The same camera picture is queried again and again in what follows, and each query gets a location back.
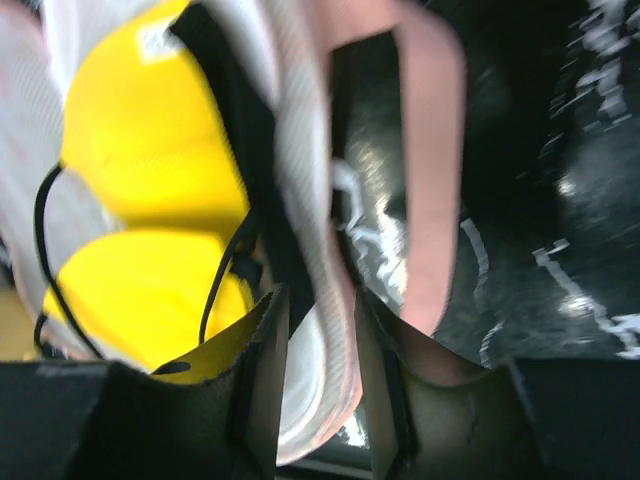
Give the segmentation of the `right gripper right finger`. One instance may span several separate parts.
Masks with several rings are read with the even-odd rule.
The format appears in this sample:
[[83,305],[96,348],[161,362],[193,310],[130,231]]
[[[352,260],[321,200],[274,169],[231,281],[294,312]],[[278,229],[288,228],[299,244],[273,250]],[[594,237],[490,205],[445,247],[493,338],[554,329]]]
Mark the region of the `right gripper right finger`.
[[356,295],[377,479],[635,479],[635,361],[514,358],[486,369]]

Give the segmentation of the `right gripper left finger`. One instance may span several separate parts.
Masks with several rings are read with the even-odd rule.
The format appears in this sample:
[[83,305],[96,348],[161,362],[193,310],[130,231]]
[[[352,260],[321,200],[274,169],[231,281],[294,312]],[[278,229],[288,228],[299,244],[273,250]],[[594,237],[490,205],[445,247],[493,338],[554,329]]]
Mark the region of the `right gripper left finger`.
[[117,361],[5,362],[1,475],[271,479],[288,335],[278,285],[152,375]]

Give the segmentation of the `yellow bra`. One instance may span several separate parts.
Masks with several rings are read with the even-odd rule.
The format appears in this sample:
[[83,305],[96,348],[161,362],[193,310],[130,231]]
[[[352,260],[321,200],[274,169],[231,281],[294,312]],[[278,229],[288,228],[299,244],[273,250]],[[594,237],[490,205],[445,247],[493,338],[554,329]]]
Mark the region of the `yellow bra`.
[[[146,372],[244,317],[260,292],[253,214],[221,113],[202,68],[171,32],[194,11],[186,1],[155,3],[85,57],[65,99],[59,163],[34,209],[49,283],[40,322],[66,326],[93,355]],[[124,227],[53,271],[44,213],[65,172]]]

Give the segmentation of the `pink floral mesh laundry bag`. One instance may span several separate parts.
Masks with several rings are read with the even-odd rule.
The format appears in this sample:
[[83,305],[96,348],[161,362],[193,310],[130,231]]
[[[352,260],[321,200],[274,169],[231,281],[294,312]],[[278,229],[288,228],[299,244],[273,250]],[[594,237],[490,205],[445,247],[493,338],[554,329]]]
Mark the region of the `pink floral mesh laundry bag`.
[[[97,357],[68,327],[40,322],[49,283],[34,209],[60,160],[65,99],[79,66],[158,2],[1,5],[1,270],[33,318],[33,362],[117,361],[157,373]],[[409,256],[381,256],[377,276],[405,275],[390,293],[402,321],[428,335],[441,320],[457,234],[464,55],[454,31],[411,1],[186,2],[195,11],[171,32],[205,74],[253,214],[262,276],[252,309],[275,286],[289,294],[276,470],[326,443],[362,397],[355,289],[332,220],[335,191],[352,203],[345,233],[369,251],[384,243],[363,223],[359,179],[345,158],[349,133],[366,153],[404,163]],[[77,175],[60,174],[44,213],[51,269],[123,227]]]

